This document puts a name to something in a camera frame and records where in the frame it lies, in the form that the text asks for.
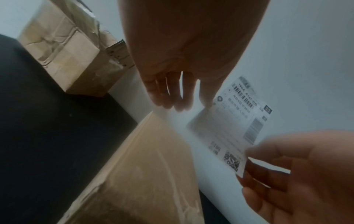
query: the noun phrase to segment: black square icon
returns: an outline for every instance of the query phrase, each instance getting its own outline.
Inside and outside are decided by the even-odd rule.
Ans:
[[[270,107],[267,106],[267,105],[264,107],[264,110],[265,110],[267,113],[269,113],[269,114],[273,111],[273,110],[270,109]]]

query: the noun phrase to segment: finger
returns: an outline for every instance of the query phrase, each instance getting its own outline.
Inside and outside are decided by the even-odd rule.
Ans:
[[[140,74],[140,77],[152,102],[157,106],[161,106],[162,98],[159,89],[157,88],[155,76],[145,76]]]
[[[245,170],[257,181],[271,188],[286,192],[288,189],[289,174],[270,170],[247,160]]]
[[[213,99],[227,76],[214,81],[200,81],[199,99],[205,107],[211,107]]]
[[[291,214],[263,200],[252,189],[244,187],[242,194],[248,206],[270,224],[291,223]]]
[[[191,72],[183,71],[183,104],[186,110],[190,110],[193,106],[193,93],[197,78]]]
[[[176,111],[183,110],[182,97],[180,92],[181,72],[169,72],[166,74],[167,87],[171,96],[172,104]]]
[[[268,203],[288,213],[292,213],[292,206],[286,192],[264,186],[254,180],[248,172],[244,173],[242,179],[238,177],[238,180],[243,187],[252,189],[260,198]]]
[[[292,161],[293,161],[292,158],[283,156],[280,158],[273,159],[270,164],[284,168],[284,169],[291,170]]]
[[[167,89],[166,74],[160,73],[156,75],[156,83],[161,94],[162,106],[166,109],[172,108],[172,101]]]
[[[248,149],[246,154],[268,163],[283,156],[306,159],[318,142],[317,137],[315,133],[302,133],[271,138]]]

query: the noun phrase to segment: torn cardboard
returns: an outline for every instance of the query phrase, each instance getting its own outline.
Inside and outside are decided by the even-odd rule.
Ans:
[[[45,0],[18,40],[70,94],[101,97],[134,66],[125,42],[76,0]]]
[[[192,154],[150,113],[58,224],[204,224]]]

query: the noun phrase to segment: white table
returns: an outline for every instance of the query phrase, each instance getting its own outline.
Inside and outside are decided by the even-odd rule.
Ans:
[[[0,33],[16,37],[40,0],[7,1]],[[84,0],[116,38],[123,38],[115,0]],[[258,140],[274,134],[319,129],[354,129],[354,1],[272,0],[259,29],[222,89],[245,76],[273,109]],[[235,175],[185,130],[202,105],[190,111],[152,105],[135,68],[110,90],[137,121],[154,110],[192,147],[201,191],[232,223],[262,223],[245,204]]]

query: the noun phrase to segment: black mat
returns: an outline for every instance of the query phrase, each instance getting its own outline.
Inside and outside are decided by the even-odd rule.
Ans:
[[[0,223],[54,224],[136,122],[110,96],[65,94],[0,35]],[[201,193],[205,221],[228,223]]]

